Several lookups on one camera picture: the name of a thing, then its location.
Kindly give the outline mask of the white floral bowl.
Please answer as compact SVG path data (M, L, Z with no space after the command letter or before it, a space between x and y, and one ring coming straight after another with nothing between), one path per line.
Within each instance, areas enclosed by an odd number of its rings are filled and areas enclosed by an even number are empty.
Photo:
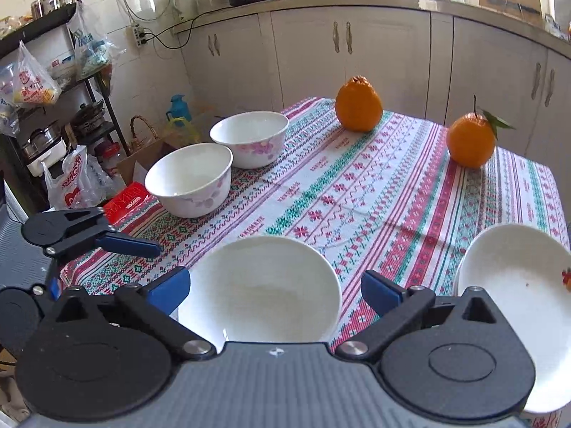
M342 288L329 262L307 244L277 236L243 238L190 268L181 325L212 343L328 342Z
M233 166L257 169L275 162L284 150L289 121L284 114L251 111L217 122L210 138L232 151Z
M190 145L157 161L145 176L145 188L177 218L201 218L227 199L232 164L226 146Z

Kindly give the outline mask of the white floral plate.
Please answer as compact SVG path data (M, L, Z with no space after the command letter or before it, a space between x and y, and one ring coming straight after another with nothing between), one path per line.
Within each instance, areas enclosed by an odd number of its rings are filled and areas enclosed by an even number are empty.
M499 224L470 243L453 281L456 295L484 288L529 352L535 384L525 411L570 403L570 251L544 232Z

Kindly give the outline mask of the white kitchen cabinets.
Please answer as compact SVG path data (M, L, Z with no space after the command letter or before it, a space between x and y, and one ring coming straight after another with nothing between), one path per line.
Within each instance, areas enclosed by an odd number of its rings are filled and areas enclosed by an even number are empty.
M442 0L267 0L185 22L197 97L220 116L334 97L362 75L390 111L447 125L481 105L500 144L570 167L570 46L512 16Z

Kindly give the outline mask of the kitchen knife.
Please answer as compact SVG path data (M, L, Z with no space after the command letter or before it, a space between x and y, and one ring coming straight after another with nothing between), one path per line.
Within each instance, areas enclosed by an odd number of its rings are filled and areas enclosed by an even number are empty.
M487 2L492 6L498 6L500 8L510 8L518 12L529 12L533 15L540 15L541 12L533 7L527 5L522 5L516 1L512 0L487 0Z

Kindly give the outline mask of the patterned tablecloth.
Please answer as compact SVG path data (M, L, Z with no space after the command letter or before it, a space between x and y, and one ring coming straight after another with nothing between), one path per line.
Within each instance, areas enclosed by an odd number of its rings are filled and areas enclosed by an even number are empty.
M361 297L363 271L448 295L469 244L493 225L522 223L569 242L556 180L542 164L499 148L483 168L465 169L449 158L442 126L388 112L371 133L347 132L327 98L285 114L281 157L234 170L212 214L176 218L151 197L121 220L123 232L160 243L160 257L95 250L64 267L62 285L108 294L190 267L229 241L285 236L311 245L336 272L343 307L333 340L341 343L376 319Z

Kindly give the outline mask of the cardboard box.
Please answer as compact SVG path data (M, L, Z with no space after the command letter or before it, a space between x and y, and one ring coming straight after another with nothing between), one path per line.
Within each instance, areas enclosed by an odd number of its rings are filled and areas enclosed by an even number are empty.
M166 135L159 140L144 145L117 164L117 170L126 185L132 182L144 183L144 174L161 158L175 151L176 138L174 134Z

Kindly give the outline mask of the wicker basket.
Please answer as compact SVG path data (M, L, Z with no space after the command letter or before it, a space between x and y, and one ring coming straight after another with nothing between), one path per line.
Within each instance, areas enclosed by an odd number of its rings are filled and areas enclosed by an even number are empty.
M156 128L144 117L134 115L130 120L131 141L129 151L137 152L160 139Z

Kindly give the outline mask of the black storage shelf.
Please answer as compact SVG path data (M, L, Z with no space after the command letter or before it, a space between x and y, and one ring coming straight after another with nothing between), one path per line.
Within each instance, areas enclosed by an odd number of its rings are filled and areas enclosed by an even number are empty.
M1 168L26 213L49 209L45 178L74 148L95 155L102 140L125 138L109 99L122 52L81 2L2 39Z

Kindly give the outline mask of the blue thermos jug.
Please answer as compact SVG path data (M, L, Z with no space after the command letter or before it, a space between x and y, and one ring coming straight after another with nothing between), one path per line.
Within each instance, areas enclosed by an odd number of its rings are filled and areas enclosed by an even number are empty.
M170 109L166 111L166 119L178 128L190 125L192 115L183 95L178 94L171 97Z

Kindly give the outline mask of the orange with leaf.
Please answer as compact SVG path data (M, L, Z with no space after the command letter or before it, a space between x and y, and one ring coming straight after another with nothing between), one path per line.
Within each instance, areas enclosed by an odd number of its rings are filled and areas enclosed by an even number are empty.
M499 129L514 127L480 107L477 97L473 96L472 111L458 118L446 133L446 145L451 160L465 168L481 168L495 152Z

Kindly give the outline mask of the left orange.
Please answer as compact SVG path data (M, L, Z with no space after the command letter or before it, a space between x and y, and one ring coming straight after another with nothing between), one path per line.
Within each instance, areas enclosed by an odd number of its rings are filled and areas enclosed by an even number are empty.
M364 76L352 76L337 93L335 110L340 124L350 132L371 132L380 122L380 96Z

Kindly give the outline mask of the white kettle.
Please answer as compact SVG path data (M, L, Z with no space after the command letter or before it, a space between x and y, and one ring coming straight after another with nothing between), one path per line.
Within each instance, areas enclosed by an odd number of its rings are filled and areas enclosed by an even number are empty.
M197 0L172 0L172 5L180 21L194 19L198 14Z

